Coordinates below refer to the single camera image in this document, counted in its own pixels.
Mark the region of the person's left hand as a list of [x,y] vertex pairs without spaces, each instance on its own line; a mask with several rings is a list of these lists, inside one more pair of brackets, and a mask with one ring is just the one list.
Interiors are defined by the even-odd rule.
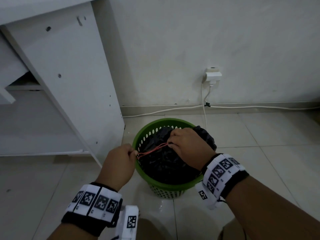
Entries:
[[105,185],[118,192],[130,181],[137,159],[129,158],[127,148],[132,148],[132,146],[123,144],[109,151],[95,183]]

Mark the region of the green plastic waste basket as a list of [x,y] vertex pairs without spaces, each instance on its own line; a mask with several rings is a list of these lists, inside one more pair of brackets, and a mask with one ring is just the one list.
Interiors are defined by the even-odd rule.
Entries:
[[[142,129],[138,131],[134,137],[132,146],[134,149],[139,150],[141,145],[146,141],[150,134],[154,134],[156,129],[160,130],[162,127],[175,128],[192,128],[195,127],[192,123],[177,119],[177,118],[162,118],[152,121],[145,125]],[[180,185],[169,185],[163,184],[149,177],[141,168],[139,162],[136,161],[135,169],[137,173],[142,177],[142,179],[149,185],[150,189],[160,198],[164,199],[175,199],[183,195],[187,190],[193,188],[196,184],[203,180],[203,174],[200,173],[197,178]]]

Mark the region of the white wooden desk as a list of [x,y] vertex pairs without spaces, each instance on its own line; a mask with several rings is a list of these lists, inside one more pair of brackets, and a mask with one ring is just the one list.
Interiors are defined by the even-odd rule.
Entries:
[[90,154],[125,128],[95,0],[0,0],[0,157]]

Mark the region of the red drawstring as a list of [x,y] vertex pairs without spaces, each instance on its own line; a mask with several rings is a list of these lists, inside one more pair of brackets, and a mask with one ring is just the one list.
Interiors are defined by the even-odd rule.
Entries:
[[146,155],[149,155],[150,153],[153,153],[153,152],[155,152],[155,151],[158,151],[158,150],[160,150],[160,149],[162,149],[162,148],[164,148],[164,147],[166,147],[166,146],[168,146],[168,143],[162,143],[162,144],[160,144],[160,145],[158,145],[158,146],[156,146],[154,149],[152,149],[152,150],[149,150],[149,151],[146,151],[146,152],[142,152],[142,153],[138,153],[137,154],[137,159],[139,160],[140,158],[142,158],[142,157],[144,157],[144,156],[146,156]]

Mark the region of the white wall power adapter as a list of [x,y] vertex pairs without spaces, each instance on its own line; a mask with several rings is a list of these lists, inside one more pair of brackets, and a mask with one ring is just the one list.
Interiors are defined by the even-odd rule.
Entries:
[[216,82],[220,81],[222,77],[221,72],[206,72],[202,77],[202,84],[213,86]]

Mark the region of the person's right hand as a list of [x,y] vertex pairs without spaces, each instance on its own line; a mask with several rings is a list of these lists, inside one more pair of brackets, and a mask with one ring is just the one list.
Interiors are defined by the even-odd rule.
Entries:
[[181,137],[181,151],[177,155],[190,167],[201,171],[217,154],[193,129],[174,129],[170,137]]

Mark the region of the person's left forearm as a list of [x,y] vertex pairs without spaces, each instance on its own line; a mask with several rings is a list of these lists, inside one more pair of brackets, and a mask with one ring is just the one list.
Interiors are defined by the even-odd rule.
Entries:
[[76,225],[61,223],[47,240],[98,240],[98,237],[84,231]]

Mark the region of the person's right forearm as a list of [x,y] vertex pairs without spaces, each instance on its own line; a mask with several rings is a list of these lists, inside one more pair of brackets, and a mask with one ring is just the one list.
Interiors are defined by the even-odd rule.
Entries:
[[251,176],[225,201],[251,240],[320,240],[318,220]]

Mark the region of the black garbage bag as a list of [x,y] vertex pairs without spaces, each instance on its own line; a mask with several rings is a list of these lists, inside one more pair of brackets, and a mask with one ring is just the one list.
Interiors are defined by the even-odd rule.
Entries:
[[[162,127],[146,138],[139,152],[147,152],[156,146],[167,143],[172,127]],[[169,185],[188,183],[199,176],[199,170],[187,165],[169,146],[154,151],[138,160],[141,169],[152,179]]]

